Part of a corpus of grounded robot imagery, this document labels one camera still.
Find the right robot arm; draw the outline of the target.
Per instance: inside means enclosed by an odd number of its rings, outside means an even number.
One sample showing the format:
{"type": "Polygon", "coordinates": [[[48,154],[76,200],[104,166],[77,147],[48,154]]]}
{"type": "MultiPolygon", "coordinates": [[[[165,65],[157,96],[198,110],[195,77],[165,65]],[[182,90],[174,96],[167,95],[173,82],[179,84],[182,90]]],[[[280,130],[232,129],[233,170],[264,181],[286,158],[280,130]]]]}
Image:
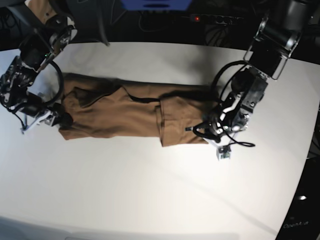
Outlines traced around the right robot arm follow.
{"type": "Polygon", "coordinates": [[[2,0],[0,6],[31,29],[18,47],[20,54],[0,77],[0,104],[14,116],[24,115],[19,119],[23,134],[41,123],[54,126],[64,116],[58,103],[64,90],[64,77],[54,59],[78,32],[67,1],[2,0]],[[58,90],[51,99],[44,100],[28,89],[48,65],[56,71],[58,90]]]}

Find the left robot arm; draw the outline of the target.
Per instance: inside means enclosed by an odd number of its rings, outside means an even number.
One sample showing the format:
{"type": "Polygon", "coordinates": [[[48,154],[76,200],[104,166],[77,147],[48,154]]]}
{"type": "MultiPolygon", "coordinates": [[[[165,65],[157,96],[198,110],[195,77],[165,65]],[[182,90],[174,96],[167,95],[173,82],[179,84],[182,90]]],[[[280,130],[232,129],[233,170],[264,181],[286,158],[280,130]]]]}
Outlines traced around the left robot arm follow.
{"type": "Polygon", "coordinates": [[[255,107],[265,95],[268,80],[279,78],[319,4],[318,0],[277,1],[263,16],[243,59],[226,64],[215,75],[211,92],[226,70],[241,66],[226,83],[231,87],[226,99],[220,99],[201,123],[187,127],[186,131],[216,144],[227,137],[230,142],[218,147],[223,153],[232,145],[253,148],[254,143],[238,141],[235,136],[246,130],[255,107]]]}

